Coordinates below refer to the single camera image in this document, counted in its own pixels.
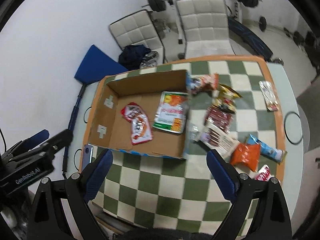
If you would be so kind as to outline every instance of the blue snack package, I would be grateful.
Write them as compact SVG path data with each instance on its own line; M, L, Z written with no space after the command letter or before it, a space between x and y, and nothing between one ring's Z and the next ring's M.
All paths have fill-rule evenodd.
M249 137L246 140L246 143L251 145L256 143L260 144L260 153L266 157L269 157L277 163L281 163L284 160L285 155L287 154L286 151L271 148L270 146L260 141L257 137L253 136L252 134L249 135Z

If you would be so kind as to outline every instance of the checkered tablecloth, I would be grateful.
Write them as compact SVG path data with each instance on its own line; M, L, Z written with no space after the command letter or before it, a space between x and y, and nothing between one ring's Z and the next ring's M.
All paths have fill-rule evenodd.
M243 142L251 133L269 146L276 146L275 118L273 113L267 112L259 88L259 81L264 77L257 62L198 61L162 65L119 74L108 81L179 69L188 70L192 77L218 73L220 83L243 96L236 101L237 112L230 134ZM199 130L211 102L212 94L207 92L199 93L190 102L190 121ZM96 157L101 150L94 147L93 156ZM190 142L187 160L141 157L114 151L113 165L93 202L103 207L106 213L137 226L213 234L231 203L223 198L206 165L208 150L201 143ZM261 156L258 168L264 164L276 174L275 162ZM237 169L253 176L248 169ZM253 200L239 235L245 235L249 229L256 205Z

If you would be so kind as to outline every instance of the chair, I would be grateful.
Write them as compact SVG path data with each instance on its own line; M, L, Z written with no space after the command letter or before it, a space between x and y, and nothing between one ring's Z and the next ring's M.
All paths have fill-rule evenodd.
M140 45L159 53L158 65L164 63L164 46L147 10L141 10L109 25L109 31L120 49L127 45Z
M225 0L177 0L185 58L232 54Z

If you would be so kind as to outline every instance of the cardboard box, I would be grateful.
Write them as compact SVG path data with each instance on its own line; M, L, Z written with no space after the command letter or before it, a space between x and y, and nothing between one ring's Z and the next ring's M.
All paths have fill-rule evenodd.
M147 73L101 82L104 84L99 86L95 95L99 100L96 106L92 106L94 117L89 134L90 144L132 154L184 158L188 151L186 128L182 134L176 134L152 127L152 141L132 145L131 123L123 118L120 111L130 102L135 102L147 114L152 126L163 91L189 92L186 70Z

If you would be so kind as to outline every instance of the smartphone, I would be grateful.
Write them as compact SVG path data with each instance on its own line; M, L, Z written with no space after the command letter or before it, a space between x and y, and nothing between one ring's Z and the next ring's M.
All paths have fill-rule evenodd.
M83 148L81 171L91 162L93 146L86 144Z

